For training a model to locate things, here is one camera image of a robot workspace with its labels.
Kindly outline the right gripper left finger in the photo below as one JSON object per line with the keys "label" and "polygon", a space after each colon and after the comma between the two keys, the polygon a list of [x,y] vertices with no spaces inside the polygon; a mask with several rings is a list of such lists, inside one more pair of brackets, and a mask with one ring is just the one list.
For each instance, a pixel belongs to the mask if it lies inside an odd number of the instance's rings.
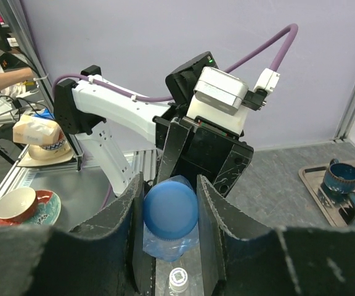
{"label": "right gripper left finger", "polygon": [[153,295],[155,260],[142,249],[145,182],[66,232],[0,226],[0,295]]}

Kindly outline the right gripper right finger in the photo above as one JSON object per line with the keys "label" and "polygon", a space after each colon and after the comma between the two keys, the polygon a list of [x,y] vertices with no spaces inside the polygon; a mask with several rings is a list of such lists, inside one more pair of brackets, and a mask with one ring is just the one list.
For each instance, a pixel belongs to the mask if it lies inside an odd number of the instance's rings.
{"label": "right gripper right finger", "polygon": [[197,178],[205,295],[355,295],[355,228],[269,228]]}

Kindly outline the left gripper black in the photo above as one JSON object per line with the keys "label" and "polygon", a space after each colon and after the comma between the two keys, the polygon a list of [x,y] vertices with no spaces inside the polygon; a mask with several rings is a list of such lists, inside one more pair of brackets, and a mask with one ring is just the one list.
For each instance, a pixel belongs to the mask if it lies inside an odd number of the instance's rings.
{"label": "left gripper black", "polygon": [[156,147],[162,150],[157,181],[185,177],[193,188],[205,176],[226,197],[252,161],[254,149],[206,122],[154,117]]}

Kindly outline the blue cap water bottle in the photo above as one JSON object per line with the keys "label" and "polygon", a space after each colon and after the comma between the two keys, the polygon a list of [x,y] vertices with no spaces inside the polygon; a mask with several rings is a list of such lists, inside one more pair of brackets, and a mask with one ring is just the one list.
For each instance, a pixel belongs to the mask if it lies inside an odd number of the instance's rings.
{"label": "blue cap water bottle", "polygon": [[189,181],[173,176],[156,184],[144,198],[143,251],[173,262],[199,243],[198,198]]}

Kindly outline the blue bottle cap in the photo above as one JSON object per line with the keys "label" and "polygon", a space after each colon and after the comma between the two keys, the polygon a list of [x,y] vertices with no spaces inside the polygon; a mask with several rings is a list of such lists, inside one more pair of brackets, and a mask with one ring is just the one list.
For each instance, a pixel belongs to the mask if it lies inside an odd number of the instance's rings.
{"label": "blue bottle cap", "polygon": [[198,222],[198,199],[185,183],[167,180],[151,188],[144,199],[144,223],[164,241],[188,235]]}

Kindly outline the person forearm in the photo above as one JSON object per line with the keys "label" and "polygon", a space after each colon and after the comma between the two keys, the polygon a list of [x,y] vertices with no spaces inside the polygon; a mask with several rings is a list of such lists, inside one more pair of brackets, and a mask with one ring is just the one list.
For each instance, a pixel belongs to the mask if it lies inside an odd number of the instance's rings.
{"label": "person forearm", "polygon": [[22,68],[11,72],[0,73],[0,91],[17,83],[32,80],[34,73],[31,68]]}

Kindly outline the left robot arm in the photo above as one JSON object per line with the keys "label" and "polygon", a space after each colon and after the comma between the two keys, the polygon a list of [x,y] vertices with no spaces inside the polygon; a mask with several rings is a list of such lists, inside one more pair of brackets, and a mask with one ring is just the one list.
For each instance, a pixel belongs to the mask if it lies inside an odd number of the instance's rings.
{"label": "left robot arm", "polygon": [[90,153],[117,194],[134,174],[115,139],[123,126],[161,150],[157,183],[181,175],[196,186],[202,175],[226,196],[253,158],[253,148],[240,137],[245,101],[256,93],[221,71],[208,51],[179,66],[165,83],[170,97],[143,97],[105,80],[93,65],[55,81],[54,117]]}

